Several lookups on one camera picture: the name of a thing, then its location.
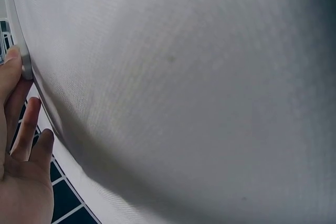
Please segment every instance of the fabric surface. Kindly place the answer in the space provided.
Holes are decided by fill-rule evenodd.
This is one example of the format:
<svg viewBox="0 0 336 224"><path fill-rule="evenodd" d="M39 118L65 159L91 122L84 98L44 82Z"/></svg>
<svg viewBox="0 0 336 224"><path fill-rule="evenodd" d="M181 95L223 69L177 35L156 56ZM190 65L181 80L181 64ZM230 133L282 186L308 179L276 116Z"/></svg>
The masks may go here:
<svg viewBox="0 0 336 224"><path fill-rule="evenodd" d="M106 223L336 221L335 0L15 4Z"/></svg>

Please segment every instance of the dark window pane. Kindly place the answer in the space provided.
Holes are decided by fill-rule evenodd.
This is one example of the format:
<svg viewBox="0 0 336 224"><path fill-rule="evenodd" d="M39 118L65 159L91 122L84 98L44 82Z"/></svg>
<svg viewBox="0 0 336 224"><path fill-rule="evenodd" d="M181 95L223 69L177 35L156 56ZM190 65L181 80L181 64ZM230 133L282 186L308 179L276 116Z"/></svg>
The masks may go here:
<svg viewBox="0 0 336 224"><path fill-rule="evenodd" d="M54 214L51 222L58 220L79 205L79 200L67 183L64 180L57 183L54 185Z"/></svg>
<svg viewBox="0 0 336 224"><path fill-rule="evenodd" d="M12 144L11 144L11 149L14 145L14 142L15 142L15 139L16 139L16 136L17 136L17 133L19 132L19 129L20 129L20 123L18 124L17 128L16 128L16 131L15 131L15 134L14 134L14 137L13 137L13 141L12 141Z"/></svg>
<svg viewBox="0 0 336 224"><path fill-rule="evenodd" d="M8 50L10 48L10 45L9 45L9 41L8 41L8 37L7 36L5 37L5 44L6 44L6 48Z"/></svg>
<svg viewBox="0 0 336 224"><path fill-rule="evenodd" d="M51 182L57 180L61 176L62 176L61 173L59 173L59 171L56 168L55 164L52 162L50 164L50 178L51 178Z"/></svg>
<svg viewBox="0 0 336 224"><path fill-rule="evenodd" d="M85 223L85 224L96 224L96 221L91 217L91 215L86 211L84 207L74 212L68 218L60 222L60 224L73 224L73 223Z"/></svg>
<svg viewBox="0 0 336 224"><path fill-rule="evenodd" d="M23 105L22 109L21 109L21 113L20 113L20 120L23 118L23 115L25 114L26 111L26 106Z"/></svg>
<svg viewBox="0 0 336 224"><path fill-rule="evenodd" d="M39 135L38 135L38 136L35 136L35 137L33 138L33 144L32 144L32 147L34 147L34 145L36 144L36 142L37 142L37 140L38 140L38 137L39 137Z"/></svg>
<svg viewBox="0 0 336 224"><path fill-rule="evenodd" d="M0 24L1 24L1 30L2 31L7 31L6 21L1 21Z"/></svg>

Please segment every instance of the fingernail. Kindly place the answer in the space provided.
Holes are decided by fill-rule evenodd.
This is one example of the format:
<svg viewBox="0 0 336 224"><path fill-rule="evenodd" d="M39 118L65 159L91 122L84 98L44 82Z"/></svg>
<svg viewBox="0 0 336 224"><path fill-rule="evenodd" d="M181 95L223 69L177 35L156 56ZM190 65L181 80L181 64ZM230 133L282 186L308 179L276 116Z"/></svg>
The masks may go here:
<svg viewBox="0 0 336 224"><path fill-rule="evenodd" d="M17 46L12 46L8 49L6 57L5 57L5 62L11 60L11 59L16 59L20 56L20 49Z"/></svg>

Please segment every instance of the hand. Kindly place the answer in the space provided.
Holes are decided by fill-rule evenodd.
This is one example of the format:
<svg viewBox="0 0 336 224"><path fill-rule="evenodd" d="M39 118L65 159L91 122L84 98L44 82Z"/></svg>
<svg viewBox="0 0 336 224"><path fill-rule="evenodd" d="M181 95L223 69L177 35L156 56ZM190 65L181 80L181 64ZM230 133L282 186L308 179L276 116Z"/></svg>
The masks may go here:
<svg viewBox="0 0 336 224"><path fill-rule="evenodd" d="M54 209L50 161L54 136L44 130L31 149L41 102L28 101L11 153L9 148L31 81L20 78L22 62L12 47L0 66L0 223L51 223Z"/></svg>

